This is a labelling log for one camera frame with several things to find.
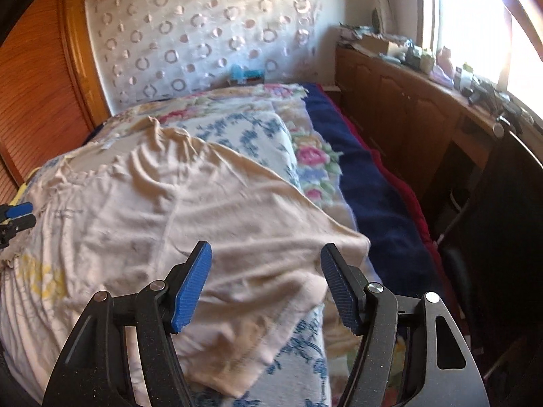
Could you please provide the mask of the yellow plush toy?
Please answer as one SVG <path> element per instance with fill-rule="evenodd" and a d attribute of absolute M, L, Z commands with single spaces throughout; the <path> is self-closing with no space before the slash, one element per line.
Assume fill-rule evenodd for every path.
<path fill-rule="evenodd" d="M 18 192 L 17 194 L 13 197 L 12 201 L 9 202 L 9 205 L 10 206 L 17 206 L 19 205 L 22 201 L 23 201 L 23 198 L 25 197 L 25 194 L 27 192 L 27 189 L 30 187 L 31 183 L 33 182 L 34 180 L 34 177 L 36 176 L 36 174 L 40 171 L 40 167 L 37 167 L 35 169 L 33 169 L 31 172 L 30 172 L 30 175 L 29 177 L 25 180 L 25 182 L 18 188 Z"/>

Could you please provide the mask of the navy blue blanket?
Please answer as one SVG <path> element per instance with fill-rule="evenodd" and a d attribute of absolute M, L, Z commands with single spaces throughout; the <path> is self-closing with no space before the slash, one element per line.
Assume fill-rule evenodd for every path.
<path fill-rule="evenodd" d="M 383 166 L 378 152 L 362 140 L 320 85 L 304 87 L 315 130 L 341 153 L 340 190 L 359 232 L 371 242 L 375 272 L 398 295 L 420 297 L 434 291 L 454 305 L 454 292 L 414 192 Z"/>

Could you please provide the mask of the pink floral quilt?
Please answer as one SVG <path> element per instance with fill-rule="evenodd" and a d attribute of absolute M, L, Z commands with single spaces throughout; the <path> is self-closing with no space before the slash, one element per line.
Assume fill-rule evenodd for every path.
<path fill-rule="evenodd" d="M 341 153 L 318 133 L 299 84 L 232 87 L 128 109 L 108 120 L 97 139 L 114 144 L 138 121 L 157 119 L 205 141 L 217 142 L 284 175 L 318 207 L 355 229 L 353 210 L 340 190 Z M 334 406 L 347 380 L 347 358 L 357 339 L 334 322 L 328 304 L 302 318 L 276 358 L 241 397 L 205 388 L 199 406 Z"/>

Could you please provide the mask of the dark chair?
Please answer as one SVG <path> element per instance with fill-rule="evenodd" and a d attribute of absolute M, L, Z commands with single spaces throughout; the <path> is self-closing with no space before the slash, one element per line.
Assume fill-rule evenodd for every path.
<path fill-rule="evenodd" d="M 513 132 L 438 250 L 490 404 L 541 405 L 542 163 Z"/>

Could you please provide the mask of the wooden sideboard cabinet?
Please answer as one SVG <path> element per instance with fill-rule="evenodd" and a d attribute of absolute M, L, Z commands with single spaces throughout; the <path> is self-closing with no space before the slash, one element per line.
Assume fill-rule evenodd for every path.
<path fill-rule="evenodd" d="M 346 115 L 412 188 L 427 222 L 440 219 L 452 188 L 474 188 L 496 142 L 488 111 L 366 50 L 336 48 L 335 83 Z"/>

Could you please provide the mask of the teal item on box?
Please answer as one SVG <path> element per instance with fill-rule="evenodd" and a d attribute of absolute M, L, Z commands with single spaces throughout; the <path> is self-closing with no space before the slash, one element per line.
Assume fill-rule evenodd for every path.
<path fill-rule="evenodd" d="M 246 69 L 240 65 L 233 65 L 230 68 L 228 83 L 230 86 L 244 86 L 263 84 L 265 82 L 265 74 L 262 70 Z"/>

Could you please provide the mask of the cardboard box on cabinet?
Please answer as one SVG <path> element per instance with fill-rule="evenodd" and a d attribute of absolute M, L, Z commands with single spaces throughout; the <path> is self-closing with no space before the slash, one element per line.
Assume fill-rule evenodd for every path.
<path fill-rule="evenodd" d="M 360 46 L 371 53 L 393 56 L 401 52 L 401 45 L 394 41 L 385 40 L 371 35 L 363 35 L 361 40 L 358 40 Z"/>

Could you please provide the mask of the circle patterned sheer curtain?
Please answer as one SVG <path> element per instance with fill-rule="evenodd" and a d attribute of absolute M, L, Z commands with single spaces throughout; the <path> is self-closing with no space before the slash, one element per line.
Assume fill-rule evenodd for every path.
<path fill-rule="evenodd" d="M 113 113 L 228 84 L 318 75 L 323 0 L 86 0 L 97 72 Z"/>

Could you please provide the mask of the pink figurine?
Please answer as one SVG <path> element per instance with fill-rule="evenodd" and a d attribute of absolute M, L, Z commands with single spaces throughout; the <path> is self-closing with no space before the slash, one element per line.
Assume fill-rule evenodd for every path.
<path fill-rule="evenodd" d="M 436 55 L 436 63 L 450 79 L 454 78 L 455 67 L 451 61 L 451 51 L 442 47 Z"/>

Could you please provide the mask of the window with wooden frame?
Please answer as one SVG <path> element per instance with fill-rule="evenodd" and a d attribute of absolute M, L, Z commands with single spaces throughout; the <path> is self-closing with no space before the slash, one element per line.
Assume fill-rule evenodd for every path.
<path fill-rule="evenodd" d="M 449 49 L 453 65 L 468 64 L 477 77 L 542 116 L 542 59 L 503 0 L 419 2 L 424 49 Z"/>

